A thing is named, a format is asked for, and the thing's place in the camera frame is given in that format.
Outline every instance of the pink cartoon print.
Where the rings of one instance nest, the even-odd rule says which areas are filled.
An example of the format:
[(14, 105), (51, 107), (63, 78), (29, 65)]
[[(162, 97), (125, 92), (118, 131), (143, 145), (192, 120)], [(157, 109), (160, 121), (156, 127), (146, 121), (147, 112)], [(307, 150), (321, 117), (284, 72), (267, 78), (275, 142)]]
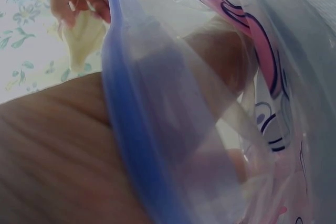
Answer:
[(276, 98), (282, 88), (281, 72), (276, 65), (275, 55), (267, 34), (260, 22), (241, 6), (228, 0), (200, 0), (223, 16), (233, 26), (254, 40), (260, 69), (266, 80), (272, 98)]

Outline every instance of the floral wallpaper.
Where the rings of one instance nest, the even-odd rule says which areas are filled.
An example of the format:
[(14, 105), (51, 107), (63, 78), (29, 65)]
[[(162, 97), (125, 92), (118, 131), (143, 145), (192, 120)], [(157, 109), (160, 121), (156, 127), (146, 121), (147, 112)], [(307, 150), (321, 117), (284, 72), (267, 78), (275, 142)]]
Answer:
[(57, 28), (50, 0), (0, 0), (0, 103), (101, 70), (97, 51), (72, 73)]

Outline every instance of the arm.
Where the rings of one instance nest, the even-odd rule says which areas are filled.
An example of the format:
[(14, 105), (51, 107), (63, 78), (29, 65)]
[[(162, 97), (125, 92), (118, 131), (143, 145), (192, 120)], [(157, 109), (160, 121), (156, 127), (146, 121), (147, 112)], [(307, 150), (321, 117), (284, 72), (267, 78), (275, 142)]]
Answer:
[[(206, 48), (198, 38), (207, 45), (203, 33), (186, 40), (219, 74), (243, 66), (234, 34), (209, 36)], [(244, 86), (227, 77), (232, 90)], [(151, 223), (115, 146), (99, 73), (2, 104), (0, 116), (1, 223)], [(244, 180), (240, 153), (229, 155)]]

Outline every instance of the plastic bag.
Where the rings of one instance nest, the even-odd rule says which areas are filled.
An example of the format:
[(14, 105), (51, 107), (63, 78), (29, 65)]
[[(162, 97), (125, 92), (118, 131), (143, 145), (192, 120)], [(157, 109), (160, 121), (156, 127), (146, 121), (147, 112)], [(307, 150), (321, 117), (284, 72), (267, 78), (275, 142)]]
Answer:
[[(113, 72), (114, 77), (106, 77), (113, 80), (105, 84), (106, 90), (113, 87), (118, 91), (114, 100), (120, 102), (131, 94), (119, 93), (124, 86), (120, 86), (121, 81), (118, 84), (116, 75), (120, 74), (119, 80), (130, 80), (128, 85), (137, 90), (137, 95), (129, 105), (136, 103), (142, 109), (139, 115), (146, 116), (133, 122), (146, 122), (143, 132), (153, 133), (146, 137), (151, 139), (150, 144), (144, 147), (144, 142), (138, 143), (140, 153), (133, 153), (136, 162), (146, 148), (156, 151), (157, 160), (151, 162), (160, 165), (156, 167), (158, 172), (165, 173), (162, 185), (166, 184), (156, 188), (156, 196), (148, 201), (141, 197), (151, 216), (157, 223), (181, 223), (181, 218), (172, 219), (169, 214), (183, 216), (182, 223), (299, 224), (335, 220), (332, 206), (336, 191), (331, 189), (336, 182), (331, 170), (335, 161), (332, 136), (336, 133), (336, 91), (331, 78), (336, 64), (333, 31), (306, 0), (179, 3), (202, 11), (212, 9), (249, 37), (255, 50), (249, 50), (250, 39), (241, 35), (245, 42), (242, 47), (250, 59), (258, 59), (259, 70), (255, 80), (250, 74), (245, 76), (241, 102), (235, 102), (234, 90), (223, 83), (209, 62), (167, 32), (164, 22), (160, 24), (134, 9), (138, 5), (133, 0), (121, 0), (120, 19), (126, 22), (115, 24), (112, 33), (118, 31), (120, 34), (114, 36), (121, 38), (114, 42), (114, 48), (121, 45), (119, 51), (113, 51), (119, 56), (114, 60), (124, 62), (114, 62), (113, 71), (109, 69), (112, 52), (106, 49), (103, 74)], [(253, 73), (252, 60), (248, 66)], [(203, 99), (194, 100), (195, 93)], [(110, 108), (114, 127), (124, 132), (127, 130), (122, 127), (130, 118), (120, 116), (135, 110), (125, 108)], [(248, 176), (244, 185), (239, 185), (227, 151), (219, 144), (213, 118), (216, 113), (240, 136)], [(120, 145), (125, 144), (121, 133), (118, 139)], [(128, 139), (137, 138), (130, 135)], [(207, 165), (198, 164), (197, 169), (195, 157), (204, 150)], [(144, 184), (154, 186), (151, 174), (142, 172), (139, 168), (133, 180), (141, 177)], [(136, 188), (138, 192), (143, 190), (139, 185)], [(163, 201), (168, 202), (164, 192), (174, 199), (165, 212), (160, 212)]]

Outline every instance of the transparent plastic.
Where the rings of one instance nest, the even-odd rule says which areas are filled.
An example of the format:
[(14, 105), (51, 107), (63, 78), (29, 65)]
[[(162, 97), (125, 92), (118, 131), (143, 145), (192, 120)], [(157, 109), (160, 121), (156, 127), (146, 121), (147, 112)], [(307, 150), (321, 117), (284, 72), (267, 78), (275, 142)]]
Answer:
[[(182, 39), (137, 0), (110, 0), (114, 25), (104, 43), (104, 90), (123, 158), (152, 218), (333, 223), (334, 31), (307, 0), (170, 1), (211, 10), (231, 26), (214, 22)], [(206, 37), (216, 38), (216, 28), (227, 36), (201, 48)], [(233, 34), (247, 61), (226, 82), (227, 69), (216, 68), (202, 51), (232, 46)], [(216, 57), (220, 62), (225, 55)], [(219, 138), (218, 118), (239, 135), (243, 182)]]

